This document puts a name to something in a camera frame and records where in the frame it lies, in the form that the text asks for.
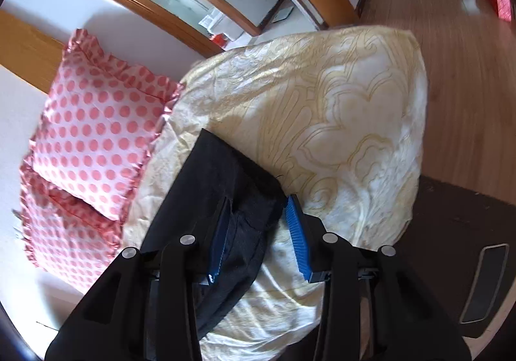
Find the black pants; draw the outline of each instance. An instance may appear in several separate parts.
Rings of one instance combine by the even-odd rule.
[[[233,308],[255,280],[268,236],[286,202],[279,182],[220,138],[202,130],[147,232],[142,252],[163,249],[230,204],[229,229],[216,282],[194,285],[199,339]]]

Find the cream floral bedspread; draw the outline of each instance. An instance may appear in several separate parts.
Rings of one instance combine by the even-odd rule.
[[[394,243],[411,218],[427,79],[410,32],[353,27],[290,35],[192,69],[124,228],[139,246],[202,128],[277,176],[306,213],[355,246]],[[319,321],[284,220],[249,291],[201,341],[208,360],[270,360]]]

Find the wooden floor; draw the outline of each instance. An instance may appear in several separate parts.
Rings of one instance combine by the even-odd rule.
[[[410,29],[421,44],[423,174],[516,204],[514,25],[487,0],[367,0],[361,21]]]

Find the black cloth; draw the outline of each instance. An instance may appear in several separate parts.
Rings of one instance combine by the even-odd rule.
[[[194,285],[197,334],[201,339],[233,308],[255,280],[268,237],[286,203],[270,173],[206,130],[195,146],[147,232],[142,252],[163,249],[173,237],[192,232],[215,214],[221,199],[231,215],[216,282]]]

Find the metal screw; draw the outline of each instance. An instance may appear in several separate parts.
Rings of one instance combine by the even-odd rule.
[[[334,235],[333,233],[325,233],[323,236],[322,236],[322,239],[326,242],[326,243],[336,243],[337,240],[339,239],[337,237],[337,235]]]
[[[184,244],[185,246],[188,246],[190,244],[192,244],[193,242],[195,242],[195,236],[192,236],[192,235],[184,235],[182,236],[180,239],[179,239],[179,242],[181,244]]]
[[[125,259],[130,259],[136,255],[136,249],[133,247],[126,247],[122,250],[122,257]]]
[[[394,256],[396,254],[396,249],[392,246],[382,246],[381,250],[385,256]]]

